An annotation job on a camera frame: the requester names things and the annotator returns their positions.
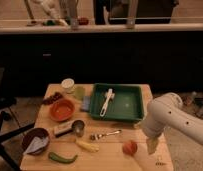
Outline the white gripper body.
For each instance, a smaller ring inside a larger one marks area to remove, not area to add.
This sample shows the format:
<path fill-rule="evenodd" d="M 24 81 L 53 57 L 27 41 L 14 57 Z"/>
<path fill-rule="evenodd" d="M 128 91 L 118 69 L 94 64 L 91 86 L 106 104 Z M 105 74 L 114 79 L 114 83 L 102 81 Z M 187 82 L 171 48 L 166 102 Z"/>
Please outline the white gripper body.
<path fill-rule="evenodd" d="M 164 131 L 165 125 L 147 115 L 141 122 L 141 129 L 148 138 L 158 138 Z"/>

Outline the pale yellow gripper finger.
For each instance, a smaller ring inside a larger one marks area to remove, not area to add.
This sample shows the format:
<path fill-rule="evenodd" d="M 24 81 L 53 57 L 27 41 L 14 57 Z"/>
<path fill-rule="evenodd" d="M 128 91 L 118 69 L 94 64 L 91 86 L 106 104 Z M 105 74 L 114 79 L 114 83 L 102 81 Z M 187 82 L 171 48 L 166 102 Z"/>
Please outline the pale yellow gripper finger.
<path fill-rule="evenodd" d="M 156 152 L 156 148 L 159 144 L 159 139 L 158 138 L 147 138 L 146 144 L 147 144 L 148 154 L 152 155 Z"/>

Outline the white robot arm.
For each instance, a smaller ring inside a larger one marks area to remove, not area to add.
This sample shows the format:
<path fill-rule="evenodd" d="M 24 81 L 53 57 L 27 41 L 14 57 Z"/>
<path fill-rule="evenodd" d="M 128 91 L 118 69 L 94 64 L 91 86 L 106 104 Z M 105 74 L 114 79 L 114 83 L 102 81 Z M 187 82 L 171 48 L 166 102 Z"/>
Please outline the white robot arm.
<path fill-rule="evenodd" d="M 142 132 L 147 137 L 147 152 L 154 154 L 158 138 L 166 126 L 170 126 L 203 146 L 203 120 L 182 110 L 183 101 L 176 93 L 166 93 L 152 99 L 147 104 L 148 114 L 140 122 Z"/>

